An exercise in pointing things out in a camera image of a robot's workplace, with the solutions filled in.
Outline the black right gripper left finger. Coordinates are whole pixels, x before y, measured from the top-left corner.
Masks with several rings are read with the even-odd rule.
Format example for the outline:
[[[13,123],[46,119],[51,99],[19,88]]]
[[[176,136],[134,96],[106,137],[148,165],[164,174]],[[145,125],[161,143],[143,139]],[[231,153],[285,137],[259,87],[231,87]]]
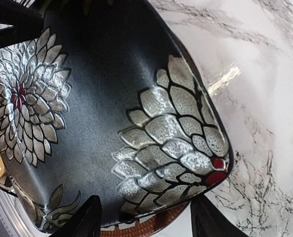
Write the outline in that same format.
[[[69,221],[49,237],[100,237],[102,205],[98,196],[91,196]]]

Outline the black square floral plate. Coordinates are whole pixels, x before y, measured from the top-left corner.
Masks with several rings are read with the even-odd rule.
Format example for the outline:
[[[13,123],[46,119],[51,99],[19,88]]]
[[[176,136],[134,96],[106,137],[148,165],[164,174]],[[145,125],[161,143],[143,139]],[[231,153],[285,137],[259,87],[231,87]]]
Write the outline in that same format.
[[[43,29],[0,49],[0,187],[39,231],[90,196],[109,227],[228,177],[231,144],[200,73],[147,0],[21,4]]]

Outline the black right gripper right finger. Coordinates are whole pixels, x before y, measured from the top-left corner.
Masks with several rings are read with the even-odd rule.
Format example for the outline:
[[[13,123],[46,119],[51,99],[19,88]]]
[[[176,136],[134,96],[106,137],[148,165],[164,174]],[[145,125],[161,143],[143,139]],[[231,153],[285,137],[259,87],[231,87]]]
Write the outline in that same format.
[[[206,196],[196,196],[190,204],[193,237],[248,237],[233,225]]]

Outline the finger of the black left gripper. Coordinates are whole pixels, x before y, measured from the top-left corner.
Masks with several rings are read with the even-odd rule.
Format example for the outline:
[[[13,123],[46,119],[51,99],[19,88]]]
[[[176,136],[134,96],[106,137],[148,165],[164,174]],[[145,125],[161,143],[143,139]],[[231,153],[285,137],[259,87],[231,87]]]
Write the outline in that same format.
[[[43,29],[43,17],[30,8],[32,0],[0,0],[0,48],[35,39]]]

